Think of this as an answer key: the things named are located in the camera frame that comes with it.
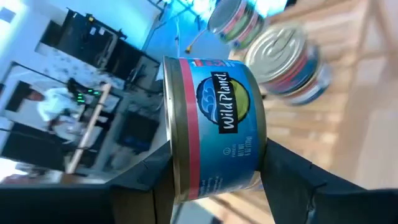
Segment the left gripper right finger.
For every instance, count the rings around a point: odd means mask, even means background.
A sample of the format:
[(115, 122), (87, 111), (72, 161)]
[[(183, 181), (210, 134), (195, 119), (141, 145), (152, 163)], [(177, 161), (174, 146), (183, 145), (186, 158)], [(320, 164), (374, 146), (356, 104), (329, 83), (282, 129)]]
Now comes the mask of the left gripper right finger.
[(276, 223), (397, 223), (397, 189), (364, 189), (271, 139), (261, 180)]

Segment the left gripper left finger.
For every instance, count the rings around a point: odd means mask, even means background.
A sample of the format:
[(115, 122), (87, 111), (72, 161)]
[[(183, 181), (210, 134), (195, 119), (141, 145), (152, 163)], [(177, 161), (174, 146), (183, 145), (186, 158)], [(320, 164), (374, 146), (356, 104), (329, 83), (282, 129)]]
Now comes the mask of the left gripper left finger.
[(173, 203), (167, 142), (104, 184), (2, 184), (1, 223), (169, 223)]

